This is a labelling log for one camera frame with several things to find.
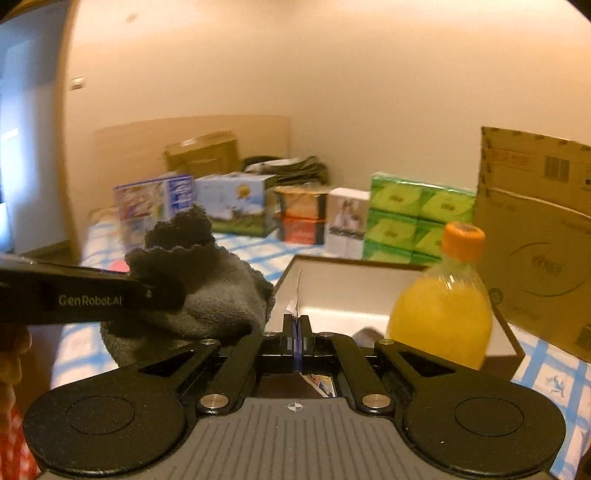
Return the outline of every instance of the barcode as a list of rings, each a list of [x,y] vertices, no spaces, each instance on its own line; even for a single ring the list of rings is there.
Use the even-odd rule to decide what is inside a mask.
[[[546,157],[544,163],[544,177],[549,180],[568,183],[570,161],[562,158]]]

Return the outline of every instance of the person's hand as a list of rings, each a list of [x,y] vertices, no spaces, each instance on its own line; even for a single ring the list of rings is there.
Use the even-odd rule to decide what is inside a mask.
[[[0,324],[0,434],[8,432],[14,406],[14,389],[21,381],[20,355],[31,347],[26,326]]]

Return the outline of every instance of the round pad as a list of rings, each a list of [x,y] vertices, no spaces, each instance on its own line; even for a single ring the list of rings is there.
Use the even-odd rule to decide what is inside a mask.
[[[501,437],[516,431],[523,423],[519,407],[494,397],[464,400],[456,407],[456,421],[466,430],[484,437]]]
[[[426,379],[403,425],[425,459],[470,476],[537,472],[549,467],[564,439],[564,418],[550,400],[486,375]]]
[[[102,412],[100,420],[88,415],[90,411]],[[88,435],[115,433],[129,425],[135,417],[135,407],[124,398],[97,395],[74,403],[66,413],[66,420],[75,430]]]
[[[118,475],[151,464],[177,444],[186,417],[173,392],[150,386],[74,383],[42,396],[23,425],[36,460],[71,476]]]

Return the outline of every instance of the white box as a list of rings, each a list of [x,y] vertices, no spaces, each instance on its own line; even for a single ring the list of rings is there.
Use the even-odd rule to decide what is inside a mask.
[[[369,192],[336,188],[326,205],[326,252],[340,258],[360,260],[369,208]]]

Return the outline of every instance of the blue checkered bedsheet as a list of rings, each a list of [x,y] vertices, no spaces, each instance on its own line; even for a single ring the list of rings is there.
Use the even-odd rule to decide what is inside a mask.
[[[219,245],[249,262],[272,283],[281,277],[295,254],[324,255],[323,248],[285,244],[273,234],[264,239],[217,234],[216,239]],[[108,268],[123,256],[115,224],[100,222],[89,229],[84,266]],[[551,472],[561,480],[574,480],[579,460],[590,441],[590,365],[517,327],[511,328],[525,351],[513,382],[546,395],[563,413],[567,436]],[[102,343],[97,323],[66,325],[53,366],[51,386],[58,387],[116,367]]]

